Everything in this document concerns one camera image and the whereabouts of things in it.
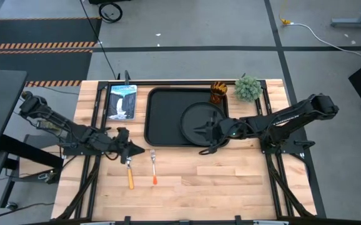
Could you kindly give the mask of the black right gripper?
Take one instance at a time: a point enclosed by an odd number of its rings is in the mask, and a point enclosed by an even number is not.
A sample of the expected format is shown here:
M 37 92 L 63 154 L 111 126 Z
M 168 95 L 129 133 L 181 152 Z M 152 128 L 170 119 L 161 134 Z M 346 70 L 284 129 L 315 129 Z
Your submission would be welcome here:
M 203 126 L 195 127 L 194 131 L 199 131 L 201 136 L 210 139 L 210 146 L 216 148 L 224 139 L 227 138 L 229 129 L 232 126 L 232 119 L 227 117 L 221 119 L 218 112 L 214 111 L 211 117 L 211 123 L 206 123 Z

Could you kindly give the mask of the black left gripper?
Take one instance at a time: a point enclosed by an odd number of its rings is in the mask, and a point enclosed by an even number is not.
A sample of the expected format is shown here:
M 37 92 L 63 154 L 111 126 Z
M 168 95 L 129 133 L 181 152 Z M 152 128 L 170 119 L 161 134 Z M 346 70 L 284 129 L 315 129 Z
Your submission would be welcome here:
M 144 148 L 133 142 L 128 143 L 129 131 L 126 128 L 119 127 L 117 131 L 118 135 L 113 137 L 108 144 L 108 149 L 105 152 L 106 158 L 115 161 L 118 157 L 121 157 L 121 164 L 125 164 L 129 156 L 135 156 L 145 152 Z

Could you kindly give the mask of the black round plate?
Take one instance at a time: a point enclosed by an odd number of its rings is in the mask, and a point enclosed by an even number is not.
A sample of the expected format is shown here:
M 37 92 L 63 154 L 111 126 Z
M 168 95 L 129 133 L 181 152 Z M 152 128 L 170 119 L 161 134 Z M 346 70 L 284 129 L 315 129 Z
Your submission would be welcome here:
M 197 102 L 188 106 L 180 117 L 180 130 L 184 137 L 197 146 L 210 146 L 209 138 L 201 136 L 194 128 L 211 123 L 214 111 L 218 112 L 221 119 L 227 117 L 221 108 L 209 102 Z

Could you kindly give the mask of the yellow-handled metal spoon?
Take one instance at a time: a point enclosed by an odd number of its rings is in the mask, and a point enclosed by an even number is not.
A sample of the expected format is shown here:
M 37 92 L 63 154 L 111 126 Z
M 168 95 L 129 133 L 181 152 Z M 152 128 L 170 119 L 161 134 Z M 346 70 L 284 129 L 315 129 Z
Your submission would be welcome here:
M 132 175 L 132 168 L 131 168 L 131 158 L 126 159 L 126 166 L 127 166 L 127 174 L 128 174 L 128 181 L 129 181 L 129 189 L 134 189 L 134 180 Z

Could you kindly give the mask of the orange-handled metal fork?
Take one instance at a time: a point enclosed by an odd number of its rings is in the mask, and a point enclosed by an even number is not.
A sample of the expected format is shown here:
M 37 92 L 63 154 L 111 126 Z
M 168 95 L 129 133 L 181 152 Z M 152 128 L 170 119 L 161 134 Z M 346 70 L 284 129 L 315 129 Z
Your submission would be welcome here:
M 154 149 L 151 149 L 151 160 L 152 160 L 152 172 L 153 172 L 153 184 L 157 185 L 157 176 L 156 176 L 156 152 Z

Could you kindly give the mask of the amber faceted glass cup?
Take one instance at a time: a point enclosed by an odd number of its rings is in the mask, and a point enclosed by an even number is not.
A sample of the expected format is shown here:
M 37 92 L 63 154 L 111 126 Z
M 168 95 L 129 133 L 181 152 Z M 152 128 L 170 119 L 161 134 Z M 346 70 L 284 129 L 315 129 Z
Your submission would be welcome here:
M 219 104 L 227 93 L 227 85 L 223 82 L 216 81 L 210 86 L 210 101 Z

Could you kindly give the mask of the black plastic serving tray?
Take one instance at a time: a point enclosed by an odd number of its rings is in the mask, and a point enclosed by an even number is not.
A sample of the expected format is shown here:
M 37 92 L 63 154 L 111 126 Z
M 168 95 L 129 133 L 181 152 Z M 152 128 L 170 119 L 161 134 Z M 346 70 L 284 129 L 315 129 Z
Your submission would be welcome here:
M 151 146 L 208 147 L 192 144 L 181 132 L 182 113 L 198 102 L 211 103 L 208 87 L 157 87 L 150 91 L 144 128 L 146 142 Z M 214 105 L 221 108 L 226 116 L 229 115 L 227 97 Z

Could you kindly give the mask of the waterfall cover book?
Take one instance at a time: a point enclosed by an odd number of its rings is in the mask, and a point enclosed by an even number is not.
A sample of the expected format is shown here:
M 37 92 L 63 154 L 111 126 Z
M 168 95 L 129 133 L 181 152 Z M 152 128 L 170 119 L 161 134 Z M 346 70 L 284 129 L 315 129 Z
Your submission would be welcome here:
M 135 118 L 136 99 L 136 85 L 111 86 L 107 118 L 116 121 L 133 120 Z

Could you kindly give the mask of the green potted plant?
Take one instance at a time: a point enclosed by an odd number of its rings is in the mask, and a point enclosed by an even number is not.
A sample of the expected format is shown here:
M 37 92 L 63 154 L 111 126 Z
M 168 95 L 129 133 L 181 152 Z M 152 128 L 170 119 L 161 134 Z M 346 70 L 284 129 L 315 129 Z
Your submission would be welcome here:
M 256 78 L 243 74 L 235 82 L 234 94 L 241 101 L 253 102 L 260 98 L 262 86 Z

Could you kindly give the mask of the black hazard-striped floor mat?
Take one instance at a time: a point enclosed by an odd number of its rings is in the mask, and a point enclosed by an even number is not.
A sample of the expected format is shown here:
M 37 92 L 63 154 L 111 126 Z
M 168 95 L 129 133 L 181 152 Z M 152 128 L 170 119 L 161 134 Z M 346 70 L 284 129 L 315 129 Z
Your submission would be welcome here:
M 0 49 L 91 48 L 101 24 L 99 17 L 0 19 Z
M 88 49 L 0 51 L 0 70 L 26 71 L 27 87 L 80 86 L 91 56 Z

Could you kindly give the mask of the yellow power plug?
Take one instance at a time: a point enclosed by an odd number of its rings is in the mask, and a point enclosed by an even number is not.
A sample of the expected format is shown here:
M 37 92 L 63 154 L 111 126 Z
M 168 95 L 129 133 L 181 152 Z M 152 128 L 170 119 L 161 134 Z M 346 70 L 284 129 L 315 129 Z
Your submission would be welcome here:
M 284 18 L 284 12 L 286 11 L 286 8 L 287 8 L 287 1 L 288 0 L 283 1 L 283 3 L 280 6 L 279 14 L 278 14 L 279 19 L 280 19 L 282 25 L 284 25 L 284 26 L 291 24 L 291 20 Z

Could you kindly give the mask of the black aluminium table frame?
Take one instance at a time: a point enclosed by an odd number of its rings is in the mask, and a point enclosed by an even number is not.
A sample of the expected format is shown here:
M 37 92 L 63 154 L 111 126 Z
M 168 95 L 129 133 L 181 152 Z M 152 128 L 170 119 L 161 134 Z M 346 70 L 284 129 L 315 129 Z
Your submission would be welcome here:
M 127 168 L 119 160 L 105 156 L 98 159 L 97 182 L 88 190 L 81 206 L 81 216 L 93 221 L 213 221 L 275 219 L 266 158 L 257 139 L 231 140 L 218 153 L 199 156 L 201 148 L 154 147 L 144 139 L 144 125 L 149 92 L 156 87 L 209 88 L 214 80 L 150 80 L 137 84 L 136 118 L 108 121 L 108 131 L 116 127 L 130 130 L 130 139 L 145 148 L 144 154 L 132 157 L 135 188 L 129 189 Z M 99 81 L 83 81 L 73 121 L 91 125 Z M 153 185 L 150 149 L 156 150 L 158 184 Z M 283 154 L 283 163 L 291 191 L 312 214 L 325 217 L 321 198 L 314 194 L 314 169 L 310 170 L 311 187 L 305 164 Z M 78 156 L 61 173 L 52 218 L 60 215 L 78 192 L 82 170 L 93 167 L 90 160 Z

